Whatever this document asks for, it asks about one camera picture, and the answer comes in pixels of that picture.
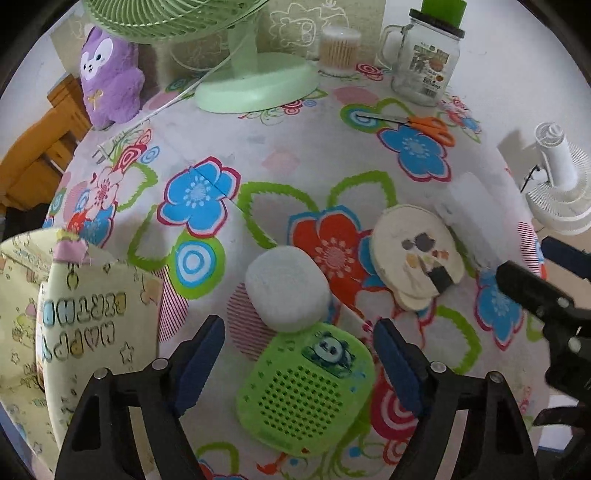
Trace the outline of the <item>white rounded case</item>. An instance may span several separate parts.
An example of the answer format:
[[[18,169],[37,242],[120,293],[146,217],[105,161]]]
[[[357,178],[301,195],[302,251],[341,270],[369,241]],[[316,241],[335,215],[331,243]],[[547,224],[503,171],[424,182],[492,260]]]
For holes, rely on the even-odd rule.
[[[277,246],[256,257],[246,269],[245,289],[263,323],[280,333],[322,321],[332,299],[320,267],[294,246]]]

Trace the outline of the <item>beige bear-shaped mirror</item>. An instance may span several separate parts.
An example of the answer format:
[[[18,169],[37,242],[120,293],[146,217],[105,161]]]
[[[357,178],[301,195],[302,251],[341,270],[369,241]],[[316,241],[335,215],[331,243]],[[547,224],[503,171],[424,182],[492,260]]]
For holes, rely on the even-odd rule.
[[[447,226],[431,211],[414,205],[384,210],[370,233],[369,253],[377,276],[407,311],[428,308],[465,275]]]

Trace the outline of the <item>clear plastic box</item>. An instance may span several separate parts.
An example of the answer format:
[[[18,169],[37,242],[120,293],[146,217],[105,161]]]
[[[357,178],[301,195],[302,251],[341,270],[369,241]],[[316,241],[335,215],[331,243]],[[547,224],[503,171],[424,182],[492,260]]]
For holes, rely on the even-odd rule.
[[[501,210],[473,173],[449,183],[436,197],[435,209],[480,270],[496,270],[504,262],[508,242]]]

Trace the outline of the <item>cotton swab container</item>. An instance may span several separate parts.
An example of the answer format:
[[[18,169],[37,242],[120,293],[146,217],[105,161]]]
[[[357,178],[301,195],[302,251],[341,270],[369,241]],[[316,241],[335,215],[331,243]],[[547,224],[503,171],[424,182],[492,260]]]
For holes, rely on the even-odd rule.
[[[349,77],[356,71],[356,57],[362,43],[362,33],[356,29],[329,25],[322,28],[318,68],[335,77]]]

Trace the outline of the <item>yellow fabric storage box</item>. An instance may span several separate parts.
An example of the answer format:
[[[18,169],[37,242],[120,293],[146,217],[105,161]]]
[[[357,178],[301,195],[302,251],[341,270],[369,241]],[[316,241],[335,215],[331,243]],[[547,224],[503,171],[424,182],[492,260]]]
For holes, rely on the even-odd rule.
[[[99,368],[155,359],[162,281],[61,228],[1,244],[1,405],[49,471]]]

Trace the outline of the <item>green panda speaker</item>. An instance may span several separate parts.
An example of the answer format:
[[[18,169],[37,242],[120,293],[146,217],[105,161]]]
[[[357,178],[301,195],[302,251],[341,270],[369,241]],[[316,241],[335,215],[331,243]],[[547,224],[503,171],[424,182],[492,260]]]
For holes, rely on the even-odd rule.
[[[317,456],[342,440],[376,382],[370,350],[316,323],[271,339],[235,397],[242,428],[270,448]]]

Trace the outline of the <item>glass jar green lid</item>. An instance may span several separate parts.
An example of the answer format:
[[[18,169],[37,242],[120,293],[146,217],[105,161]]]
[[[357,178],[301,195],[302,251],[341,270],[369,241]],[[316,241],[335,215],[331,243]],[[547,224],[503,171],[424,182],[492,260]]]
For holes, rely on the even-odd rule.
[[[392,71],[394,93],[417,105],[438,105],[460,58],[466,7],[463,0],[424,1],[409,11],[408,24],[384,28],[377,58]]]

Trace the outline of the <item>floral tablecloth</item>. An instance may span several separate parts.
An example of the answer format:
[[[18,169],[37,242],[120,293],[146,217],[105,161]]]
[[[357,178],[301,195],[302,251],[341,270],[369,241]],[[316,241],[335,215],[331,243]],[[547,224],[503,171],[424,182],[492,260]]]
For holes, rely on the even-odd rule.
[[[389,317],[408,341],[455,372],[502,372],[523,418],[548,401],[546,352],[532,317],[503,296],[492,272],[465,244],[460,284],[424,310],[405,311],[370,258],[381,213],[400,204],[432,209],[464,180],[481,188],[467,204],[492,220],[504,259],[542,272],[532,218],[500,154],[456,96],[431,115],[454,137],[443,146],[404,125],[356,113],[422,115],[399,100],[390,78],[363,64],[349,79],[322,79],[300,100],[262,112],[215,115],[190,101],[155,97],[147,124],[94,158],[101,134],[88,135],[64,174],[46,218],[165,283],[160,348],[169,352],[208,314],[226,323],[226,343],[197,407],[184,419],[209,479],[385,479],[408,445],[415,419],[384,375],[344,438],[303,458],[267,448],[239,425],[235,393],[270,340],[247,298],[245,270],[267,249],[287,244],[314,258],[332,289],[329,323],[363,343]]]

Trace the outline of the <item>purple plush bunny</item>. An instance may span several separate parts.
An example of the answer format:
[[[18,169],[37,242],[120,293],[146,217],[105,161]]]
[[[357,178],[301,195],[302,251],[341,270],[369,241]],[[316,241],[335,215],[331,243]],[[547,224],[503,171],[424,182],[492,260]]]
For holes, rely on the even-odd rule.
[[[126,123],[140,110],[145,76],[134,43],[93,26],[81,48],[83,103],[95,130]]]

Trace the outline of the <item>wooden chair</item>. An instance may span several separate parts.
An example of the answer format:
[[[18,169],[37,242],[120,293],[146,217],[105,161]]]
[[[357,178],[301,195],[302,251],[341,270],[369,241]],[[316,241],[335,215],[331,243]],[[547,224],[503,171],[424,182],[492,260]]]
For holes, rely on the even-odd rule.
[[[47,95],[50,110],[28,128],[1,162],[1,212],[48,204],[77,145],[91,129],[80,80],[65,76]]]

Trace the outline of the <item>white floor fan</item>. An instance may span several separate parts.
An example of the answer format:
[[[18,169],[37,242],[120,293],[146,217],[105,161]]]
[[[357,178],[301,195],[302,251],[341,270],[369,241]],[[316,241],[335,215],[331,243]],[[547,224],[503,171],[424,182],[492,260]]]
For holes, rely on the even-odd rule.
[[[570,142],[556,122],[536,126],[534,138],[541,162],[522,185],[534,218],[561,235],[586,232],[590,229],[590,156]]]

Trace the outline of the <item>beige cartoon cushion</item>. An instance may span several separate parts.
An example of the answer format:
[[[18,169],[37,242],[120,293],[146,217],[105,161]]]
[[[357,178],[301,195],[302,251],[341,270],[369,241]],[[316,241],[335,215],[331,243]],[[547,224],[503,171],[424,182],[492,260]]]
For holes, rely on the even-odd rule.
[[[384,20],[384,1],[270,1],[257,30],[260,52],[280,51],[309,60],[318,58],[322,28],[339,25],[362,33],[358,58],[374,60]],[[82,45],[91,20],[81,4],[72,7],[50,32],[53,47],[66,70],[79,73]],[[139,68],[146,79],[164,87],[181,77],[216,66],[228,56],[225,31],[184,43],[159,43],[139,48]]]

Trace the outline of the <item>green desk fan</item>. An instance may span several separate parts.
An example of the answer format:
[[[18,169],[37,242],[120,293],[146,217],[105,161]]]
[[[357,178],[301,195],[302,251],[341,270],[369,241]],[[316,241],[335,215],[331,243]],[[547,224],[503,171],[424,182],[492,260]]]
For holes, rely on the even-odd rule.
[[[216,40],[219,51],[183,68],[199,75],[187,88],[201,110],[238,114],[288,104],[315,91],[318,70],[294,54],[257,51],[265,1],[85,1],[91,19],[110,34],[149,44],[174,57],[174,46]]]

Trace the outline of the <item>orange handled scissors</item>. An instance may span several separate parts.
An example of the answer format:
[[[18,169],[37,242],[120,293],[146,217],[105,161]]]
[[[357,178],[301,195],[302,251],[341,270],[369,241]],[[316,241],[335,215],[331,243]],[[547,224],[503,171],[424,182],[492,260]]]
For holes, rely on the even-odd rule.
[[[435,117],[387,116],[367,112],[356,113],[356,117],[406,125],[432,138],[443,146],[454,147],[456,145],[455,137],[449,132],[448,126],[442,120]]]

